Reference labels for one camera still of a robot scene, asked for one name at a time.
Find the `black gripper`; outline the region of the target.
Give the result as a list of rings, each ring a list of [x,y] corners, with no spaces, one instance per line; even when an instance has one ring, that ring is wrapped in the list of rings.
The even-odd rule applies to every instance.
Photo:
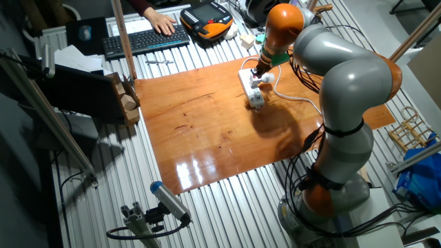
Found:
[[[272,58],[264,54],[261,54],[258,58],[258,64],[256,68],[252,69],[253,76],[260,78],[265,72],[271,69]]]

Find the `person bare hand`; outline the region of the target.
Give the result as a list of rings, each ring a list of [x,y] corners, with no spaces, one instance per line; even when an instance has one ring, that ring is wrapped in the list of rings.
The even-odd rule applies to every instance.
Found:
[[[158,32],[164,35],[171,36],[175,33],[174,24],[176,20],[173,18],[160,14],[155,9],[148,7],[144,12],[143,16],[151,23],[152,27]]]

